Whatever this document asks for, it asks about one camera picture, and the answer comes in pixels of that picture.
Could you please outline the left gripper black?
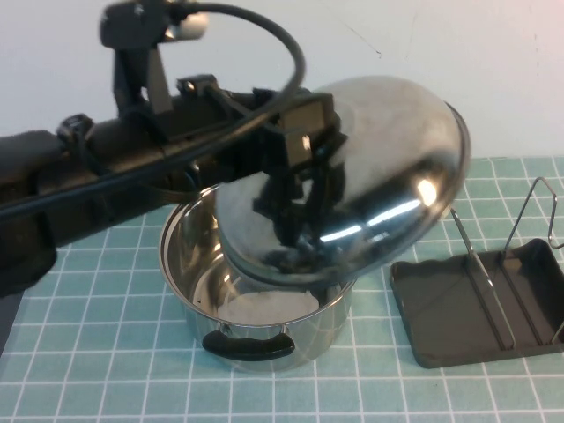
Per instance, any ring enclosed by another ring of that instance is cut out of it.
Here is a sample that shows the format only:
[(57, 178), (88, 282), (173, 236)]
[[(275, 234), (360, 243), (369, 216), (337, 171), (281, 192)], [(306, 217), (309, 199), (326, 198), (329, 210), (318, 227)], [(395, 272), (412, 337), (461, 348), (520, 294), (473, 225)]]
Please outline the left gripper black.
[(223, 89), (215, 77), (176, 80), (174, 112), (167, 118), (167, 153), (176, 154), (203, 139), (210, 141), (222, 130), (232, 129), (262, 106), (275, 106), (265, 131), (263, 170), (286, 173), (304, 168), (313, 157), (310, 136), (329, 127), (334, 116), (333, 95), (300, 88), (287, 102), (276, 101), (279, 92), (254, 88), (249, 93)]

